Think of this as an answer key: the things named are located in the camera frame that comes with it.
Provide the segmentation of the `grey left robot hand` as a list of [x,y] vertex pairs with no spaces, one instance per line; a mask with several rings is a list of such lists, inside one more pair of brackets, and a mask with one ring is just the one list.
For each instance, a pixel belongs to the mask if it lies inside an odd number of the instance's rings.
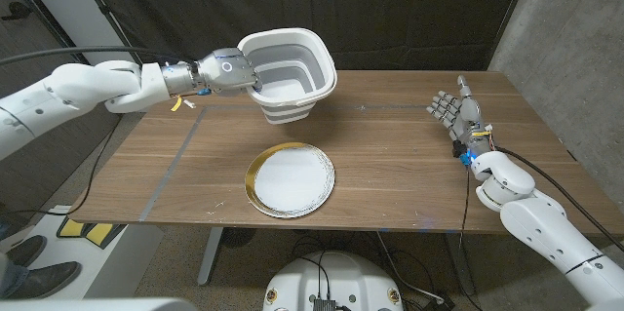
[[241,92],[248,88],[258,92],[262,82],[251,62],[238,48],[214,50],[196,61],[203,84],[215,93]]

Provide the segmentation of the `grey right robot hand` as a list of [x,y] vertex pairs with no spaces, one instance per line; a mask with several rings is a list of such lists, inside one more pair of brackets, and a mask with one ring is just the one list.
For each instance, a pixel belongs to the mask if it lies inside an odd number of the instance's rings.
[[469,155],[478,157],[491,151],[486,123],[464,75],[457,77],[457,85],[457,97],[439,91],[426,107],[426,111],[447,129],[454,144]]

